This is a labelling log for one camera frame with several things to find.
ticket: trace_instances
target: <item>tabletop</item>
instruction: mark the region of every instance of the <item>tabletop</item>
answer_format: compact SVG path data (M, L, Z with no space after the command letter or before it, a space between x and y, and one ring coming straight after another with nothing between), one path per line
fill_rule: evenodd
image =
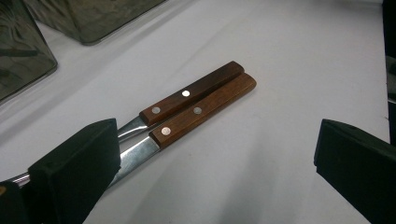
M368 223L313 163L323 119L389 140L381 1L169 0L0 106L0 179L236 61L257 87L108 190L85 223Z

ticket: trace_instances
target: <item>rivet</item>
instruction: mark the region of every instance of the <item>rivet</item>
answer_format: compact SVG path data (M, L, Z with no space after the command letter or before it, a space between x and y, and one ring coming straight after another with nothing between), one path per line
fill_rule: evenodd
M164 127L164 128L161 130L161 133L162 133L163 135L169 135L169 134L171 133L171 129L168 128L168 127Z
M185 96L185 97L188 97L190 95L190 92L189 91L183 91L181 94L183 96Z
M161 109L158 106L152 107L151 112L153 114L159 114L161 112Z
M201 114L201 113L202 113L202 109L200 107L194 108L194 114Z
M2 196L4 193L6 193L7 188L4 186L0 186L0 196Z

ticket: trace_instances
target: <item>smoky plastic bin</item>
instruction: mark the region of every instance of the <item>smoky plastic bin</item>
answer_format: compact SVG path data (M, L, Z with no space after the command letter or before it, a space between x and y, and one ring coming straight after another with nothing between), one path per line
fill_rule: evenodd
M0 103L57 68L22 0L0 0Z
M93 45L165 0L24 1L35 20L83 45Z

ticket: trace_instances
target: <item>silver blade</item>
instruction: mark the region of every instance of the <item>silver blade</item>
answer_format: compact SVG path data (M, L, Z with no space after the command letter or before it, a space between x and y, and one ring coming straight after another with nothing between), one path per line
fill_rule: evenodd
M134 118L118 130L119 142L123 142L128 138L142 133L147 127L146 123L140 117Z
M119 172L114 176L113 181L111 181L109 188L131 173L140 164L148 160L150 157L154 156L160 151L160 147L152 140L152 138L147 137L130 147L126 151L122 152L121 157L121 168Z

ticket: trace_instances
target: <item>brown wooden handle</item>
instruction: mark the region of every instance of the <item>brown wooden handle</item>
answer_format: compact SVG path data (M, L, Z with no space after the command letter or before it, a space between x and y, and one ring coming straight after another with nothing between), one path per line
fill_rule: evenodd
M140 112L139 116L148 126L164 121L175 115L183 107L201 100L210 92L215 91L218 87L242 73L244 73L244 68L240 64L236 62L227 63L209 75L190 84L190 86L146 108Z
M248 74L242 74L169 119L149 133L149 136L160 149L164 149L255 87L256 80Z

